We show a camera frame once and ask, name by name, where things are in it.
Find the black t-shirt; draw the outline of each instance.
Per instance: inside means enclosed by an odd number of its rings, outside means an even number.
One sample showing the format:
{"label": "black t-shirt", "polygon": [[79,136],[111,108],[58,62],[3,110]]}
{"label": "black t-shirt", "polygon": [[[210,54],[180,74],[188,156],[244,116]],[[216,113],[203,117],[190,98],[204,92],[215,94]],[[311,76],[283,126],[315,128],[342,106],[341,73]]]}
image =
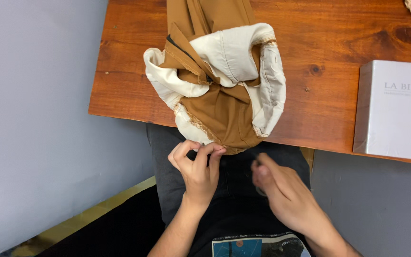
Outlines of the black t-shirt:
{"label": "black t-shirt", "polygon": [[221,198],[202,217],[191,257],[310,257],[305,237],[271,212],[266,199]]}

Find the brown fabric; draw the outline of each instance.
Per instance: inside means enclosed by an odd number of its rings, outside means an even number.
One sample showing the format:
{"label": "brown fabric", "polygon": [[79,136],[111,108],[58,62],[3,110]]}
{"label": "brown fabric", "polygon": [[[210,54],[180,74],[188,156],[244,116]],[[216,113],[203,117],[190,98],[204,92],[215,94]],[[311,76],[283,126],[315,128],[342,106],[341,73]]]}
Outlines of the brown fabric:
{"label": "brown fabric", "polygon": [[[166,41],[165,61],[160,67],[178,69],[180,79],[210,84],[208,92],[199,97],[182,97],[191,122],[207,132],[209,139],[227,147],[227,155],[237,154],[259,144],[252,120],[250,97],[241,84],[232,88],[220,85],[207,63],[202,61],[189,41],[237,26],[256,23],[248,0],[167,0],[168,33],[174,43]],[[259,71],[261,45],[251,49]],[[260,79],[248,81],[259,85]]]}

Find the hand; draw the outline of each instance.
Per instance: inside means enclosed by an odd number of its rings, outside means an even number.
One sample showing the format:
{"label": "hand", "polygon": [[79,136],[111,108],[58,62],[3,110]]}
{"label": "hand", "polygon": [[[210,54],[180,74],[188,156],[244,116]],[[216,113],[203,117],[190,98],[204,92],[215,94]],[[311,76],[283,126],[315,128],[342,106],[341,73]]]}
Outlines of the hand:
{"label": "hand", "polygon": [[[186,154],[193,149],[199,151],[196,159],[191,161]],[[179,143],[168,156],[169,161],[180,171],[185,181],[184,201],[194,205],[198,210],[205,212],[209,207],[220,177],[220,159],[225,152],[226,149],[217,143],[201,146],[198,142],[187,140]]]}
{"label": "hand", "polygon": [[277,219],[324,249],[337,248],[343,239],[316,202],[296,171],[279,166],[267,154],[259,154],[251,169],[253,183],[265,191]]}

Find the wooden table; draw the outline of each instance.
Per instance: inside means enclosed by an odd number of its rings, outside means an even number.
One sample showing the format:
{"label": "wooden table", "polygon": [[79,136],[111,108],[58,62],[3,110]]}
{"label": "wooden table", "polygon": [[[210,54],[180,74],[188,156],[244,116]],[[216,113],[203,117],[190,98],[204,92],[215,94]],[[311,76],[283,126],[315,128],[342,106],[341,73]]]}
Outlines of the wooden table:
{"label": "wooden table", "polygon": [[[250,2],[256,20],[275,30],[286,76],[284,113],[267,141],[352,154],[359,67],[411,62],[403,1]],[[166,36],[166,0],[110,0],[88,113],[175,126],[142,59]]]}

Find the gray wall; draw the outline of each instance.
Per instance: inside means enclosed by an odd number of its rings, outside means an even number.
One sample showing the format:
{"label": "gray wall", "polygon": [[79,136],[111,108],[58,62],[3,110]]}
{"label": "gray wall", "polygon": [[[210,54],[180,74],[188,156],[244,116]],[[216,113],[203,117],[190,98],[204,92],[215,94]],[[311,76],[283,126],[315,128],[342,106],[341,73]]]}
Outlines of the gray wall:
{"label": "gray wall", "polygon": [[144,124],[87,114],[106,6],[0,0],[0,252],[152,176]]}
{"label": "gray wall", "polygon": [[411,164],[315,151],[313,194],[366,257],[411,257]]}

